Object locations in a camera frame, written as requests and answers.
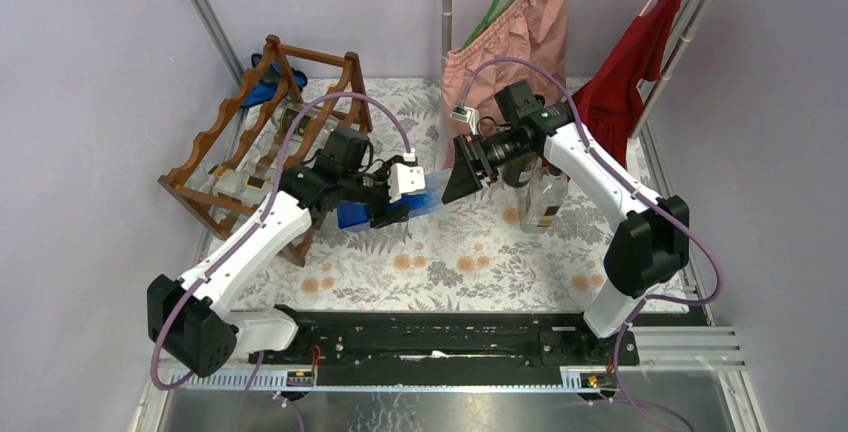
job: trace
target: blue object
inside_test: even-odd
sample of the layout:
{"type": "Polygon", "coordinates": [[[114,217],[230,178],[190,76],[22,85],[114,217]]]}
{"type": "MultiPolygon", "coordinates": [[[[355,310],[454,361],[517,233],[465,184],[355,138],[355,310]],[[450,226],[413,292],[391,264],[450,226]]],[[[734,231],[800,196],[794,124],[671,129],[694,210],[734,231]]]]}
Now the blue object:
{"type": "MultiPolygon", "coordinates": [[[[404,195],[397,203],[389,207],[389,210],[397,207],[399,204],[409,204],[409,218],[412,219],[441,209],[444,207],[444,204],[442,204],[442,193],[450,178],[450,172],[450,169],[446,169],[427,174],[424,177],[424,182],[427,184],[424,193],[404,195]]],[[[364,205],[342,202],[336,208],[336,213],[340,229],[347,229],[349,232],[359,232],[371,227],[368,224],[368,217],[365,216],[364,205]]]]}
{"type": "MultiPolygon", "coordinates": [[[[250,56],[251,64],[256,67],[259,62],[262,60],[262,54],[253,54],[250,56]]],[[[297,88],[301,91],[306,84],[309,83],[309,80],[306,78],[306,74],[299,70],[292,69],[292,73],[294,74],[294,80],[297,82],[297,88]]],[[[244,99],[244,103],[242,107],[250,108],[254,105],[261,104],[262,102],[267,102],[274,97],[274,94],[277,93],[277,86],[280,84],[280,68],[277,67],[277,64],[272,62],[271,68],[265,71],[265,75],[259,79],[259,83],[256,84],[256,87],[250,91],[250,94],[247,95],[247,98],[244,99]]]]}

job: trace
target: metal floor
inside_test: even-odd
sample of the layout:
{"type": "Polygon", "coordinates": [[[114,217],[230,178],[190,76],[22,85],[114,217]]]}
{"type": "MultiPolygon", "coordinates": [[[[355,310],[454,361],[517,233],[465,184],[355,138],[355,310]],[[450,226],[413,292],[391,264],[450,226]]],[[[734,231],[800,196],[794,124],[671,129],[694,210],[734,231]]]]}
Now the metal floor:
{"type": "MultiPolygon", "coordinates": [[[[709,372],[628,372],[622,374],[634,398],[680,412],[696,430],[734,430],[725,395],[709,372]]],[[[163,417],[162,432],[231,432],[238,391],[179,390],[163,417]]],[[[297,401],[308,432],[653,432],[629,405],[563,407],[582,401],[573,394],[484,391],[475,393],[314,392],[297,401]]],[[[674,430],[682,424],[667,422],[674,430]]],[[[297,431],[293,411],[268,392],[251,392],[244,432],[297,431]]]]}

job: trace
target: metal frame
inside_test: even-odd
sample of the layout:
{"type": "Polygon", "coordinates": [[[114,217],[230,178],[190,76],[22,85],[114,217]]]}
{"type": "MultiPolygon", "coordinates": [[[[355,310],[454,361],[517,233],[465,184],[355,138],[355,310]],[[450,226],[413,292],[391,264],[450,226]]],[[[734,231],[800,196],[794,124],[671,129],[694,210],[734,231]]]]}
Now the metal frame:
{"type": "Polygon", "coordinates": [[[701,20],[703,20],[706,11],[710,8],[713,1],[714,0],[684,0],[684,3],[681,6],[681,11],[675,19],[674,30],[672,35],[669,37],[669,43],[675,40],[677,34],[680,34],[680,38],[676,40],[674,48],[668,57],[668,61],[665,63],[665,66],[660,73],[660,78],[654,82],[653,87],[651,87],[650,92],[648,93],[648,98],[645,100],[645,107],[642,110],[642,115],[639,117],[636,127],[633,128],[631,138],[638,137],[639,133],[647,123],[651,112],[653,112],[654,107],[659,100],[660,94],[663,90],[665,90],[666,85],[668,85],[668,81],[671,80],[672,73],[677,67],[677,64],[680,62],[680,59],[683,57],[683,53],[686,51],[686,48],[689,47],[689,43],[695,38],[695,32],[698,30],[701,20]],[[686,17],[689,18],[688,21],[685,22],[685,28],[683,28],[686,17]]]}
{"type": "Polygon", "coordinates": [[[233,45],[230,43],[230,39],[227,37],[226,32],[224,32],[221,22],[218,21],[218,17],[215,15],[215,11],[212,9],[209,0],[191,0],[191,3],[194,5],[204,27],[206,27],[206,31],[209,32],[209,38],[212,39],[212,43],[215,44],[215,47],[221,54],[221,59],[224,60],[227,69],[233,76],[233,80],[236,84],[241,83],[244,67],[242,67],[238,59],[238,54],[236,54],[233,45]]]}
{"type": "MultiPolygon", "coordinates": [[[[191,0],[195,6],[197,13],[207,28],[210,38],[215,43],[216,48],[221,54],[227,68],[233,75],[234,80],[238,82],[240,79],[243,67],[241,66],[238,56],[232,47],[226,33],[218,21],[212,6],[208,0],[191,0]]],[[[674,25],[672,39],[678,35],[683,40],[682,31],[684,24],[691,25],[693,21],[697,26],[696,11],[703,11],[709,5],[710,0],[684,0],[684,6],[676,19],[674,25]]],[[[442,0],[442,65],[447,56],[447,52],[451,46],[451,26],[452,26],[452,0],[442,0]]],[[[682,54],[682,48],[675,49],[672,56],[669,58],[669,63],[672,60],[679,60],[682,54]]],[[[662,91],[662,88],[653,90],[651,95],[656,96],[662,91]]],[[[648,112],[646,107],[643,114],[646,123],[648,112]]],[[[646,123],[644,128],[637,131],[634,135],[640,135],[643,141],[645,155],[648,161],[648,166],[652,177],[656,181],[658,191],[663,195],[672,195],[672,184],[667,179],[664,173],[663,160],[661,158],[658,144],[655,140],[655,134],[650,123],[646,123]]],[[[238,137],[238,129],[234,131],[233,145],[238,137]]],[[[206,233],[201,240],[197,255],[205,250],[208,246],[210,236],[206,233]]],[[[683,271],[682,278],[687,287],[687,292],[691,296],[703,297],[703,291],[699,290],[698,285],[703,284],[701,280],[701,272],[694,263],[690,263],[683,271]]],[[[719,380],[725,385],[723,390],[726,395],[726,402],[731,410],[733,422],[737,430],[744,431],[765,431],[765,425],[762,418],[762,413],[757,404],[756,398],[753,395],[750,378],[745,368],[744,358],[739,350],[738,341],[735,333],[729,327],[708,327],[708,326],[691,326],[701,323],[701,320],[706,318],[707,324],[714,324],[714,318],[709,306],[700,308],[692,308],[689,314],[647,314],[645,320],[637,320],[636,327],[632,329],[636,338],[636,343],[639,349],[641,364],[635,367],[622,367],[622,370],[667,370],[667,371],[686,371],[686,370],[712,370],[716,373],[719,380]]],[[[184,371],[182,364],[173,359],[162,359],[160,361],[161,371],[165,379],[173,378],[174,374],[179,374],[184,371]]],[[[197,386],[206,388],[217,388],[217,390],[225,390],[233,387],[233,381],[246,380],[253,365],[245,360],[231,362],[221,370],[222,376],[219,379],[211,380],[208,383],[199,382],[197,386]]],[[[453,391],[453,392],[477,392],[485,390],[515,392],[517,390],[527,392],[578,392],[575,387],[574,374],[586,372],[601,372],[602,366],[580,366],[580,367],[561,367],[561,376],[563,384],[561,387],[377,387],[377,391],[391,392],[394,388],[404,392],[430,392],[430,391],[453,391]]],[[[271,378],[280,376],[287,370],[304,370],[303,366],[297,365],[266,365],[260,372],[271,378]]],[[[364,391],[370,392],[368,387],[340,387],[345,391],[364,391]]],[[[159,430],[164,413],[168,407],[170,393],[156,389],[148,381],[148,384],[139,400],[136,414],[130,424],[129,430],[132,432],[155,432],[159,430]]]]}
{"type": "MultiPolygon", "coordinates": [[[[765,422],[750,384],[745,362],[739,350],[736,335],[730,327],[634,327],[632,329],[640,350],[642,363],[635,367],[622,367],[622,371],[712,371],[722,384],[725,401],[738,431],[765,432],[765,422]]],[[[160,370],[166,381],[186,372],[179,362],[163,359],[160,370]]],[[[241,390],[253,370],[244,360],[227,364],[217,378],[195,379],[189,388],[206,390],[241,390]]],[[[259,372],[256,390],[293,390],[304,388],[281,387],[280,381],[287,371],[306,371],[302,365],[267,365],[259,372]]],[[[460,392],[460,393],[581,393],[580,374],[603,373],[604,366],[560,367],[562,383],[559,386],[524,387],[420,387],[420,386],[351,386],[314,387],[311,390],[339,392],[460,392]]],[[[130,432],[155,432],[164,418],[170,392],[163,392],[148,384],[130,432]]]]}

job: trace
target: blue cloth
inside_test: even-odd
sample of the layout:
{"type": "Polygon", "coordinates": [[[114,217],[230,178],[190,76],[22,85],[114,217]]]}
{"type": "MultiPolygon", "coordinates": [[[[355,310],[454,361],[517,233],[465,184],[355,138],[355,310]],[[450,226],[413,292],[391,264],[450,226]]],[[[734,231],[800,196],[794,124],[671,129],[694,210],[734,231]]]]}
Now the blue cloth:
{"type": "MultiPolygon", "coordinates": [[[[253,56],[251,57],[252,61],[255,62],[253,64],[254,67],[256,66],[256,64],[259,63],[257,57],[260,60],[262,58],[260,54],[253,54],[253,56]]],[[[250,91],[250,94],[247,95],[247,98],[244,99],[242,107],[250,108],[254,105],[267,102],[274,97],[274,94],[277,93],[277,86],[280,83],[280,68],[277,67],[277,64],[275,63],[272,63],[271,67],[274,69],[274,72],[276,72],[276,80],[266,80],[265,77],[260,79],[259,83],[256,84],[256,87],[254,87],[253,90],[250,91]]],[[[306,78],[306,74],[295,69],[292,69],[292,72],[294,73],[294,80],[295,82],[297,82],[297,88],[302,91],[303,88],[306,87],[306,84],[309,82],[306,78]]]]}

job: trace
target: floral tablecloth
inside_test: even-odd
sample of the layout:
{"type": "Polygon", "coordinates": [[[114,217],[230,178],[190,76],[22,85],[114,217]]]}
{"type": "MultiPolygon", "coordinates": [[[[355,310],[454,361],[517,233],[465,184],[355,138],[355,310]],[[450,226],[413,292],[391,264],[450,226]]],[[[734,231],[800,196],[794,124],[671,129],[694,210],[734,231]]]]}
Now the floral tablecloth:
{"type": "MultiPolygon", "coordinates": [[[[569,83],[575,90],[581,81],[569,83]]],[[[313,80],[306,100],[332,81],[313,80]]],[[[368,95],[396,112],[419,163],[433,170],[440,120],[438,82],[372,79],[368,95]]],[[[246,122],[255,121],[257,110],[246,122]]],[[[392,124],[372,108],[372,142],[378,156],[402,151],[392,124]]],[[[251,150],[245,163],[255,161],[251,150]]],[[[628,157],[631,173],[651,184],[641,149],[628,157]]],[[[335,216],[316,234],[306,267],[276,257],[238,299],[238,308],[287,304],[296,309],[579,312],[606,281],[603,256],[612,233],[600,211],[572,182],[557,220],[541,235],[518,227],[515,191],[491,187],[470,203],[458,203],[383,229],[339,230],[335,216]]],[[[214,241],[210,247],[217,247],[214,241]]],[[[683,297],[672,279],[665,294],[683,297]]],[[[647,312],[684,312],[685,306],[649,303],[647,312]]]]}

